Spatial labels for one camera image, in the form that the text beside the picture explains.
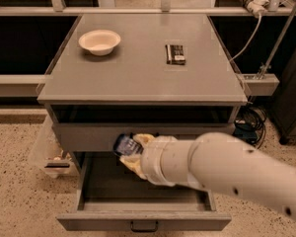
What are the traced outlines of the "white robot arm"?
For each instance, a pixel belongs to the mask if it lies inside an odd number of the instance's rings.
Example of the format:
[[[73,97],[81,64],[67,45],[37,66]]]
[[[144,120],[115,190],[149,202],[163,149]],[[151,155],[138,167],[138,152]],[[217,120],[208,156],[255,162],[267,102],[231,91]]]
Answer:
[[[126,167],[154,185],[211,190],[256,202],[296,221],[296,167],[232,135],[209,132],[181,140],[122,134],[113,151]]]

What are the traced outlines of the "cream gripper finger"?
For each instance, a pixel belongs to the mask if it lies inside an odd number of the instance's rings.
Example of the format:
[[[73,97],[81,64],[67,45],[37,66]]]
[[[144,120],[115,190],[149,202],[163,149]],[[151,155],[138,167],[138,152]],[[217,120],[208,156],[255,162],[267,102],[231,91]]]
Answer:
[[[140,165],[140,155],[130,155],[125,156],[122,155],[119,160],[122,164],[124,164],[130,171],[134,172],[139,178],[142,180],[146,180],[146,176],[142,172],[141,165]]]
[[[155,137],[149,133],[137,133],[133,136],[133,139],[142,147],[146,147]]]

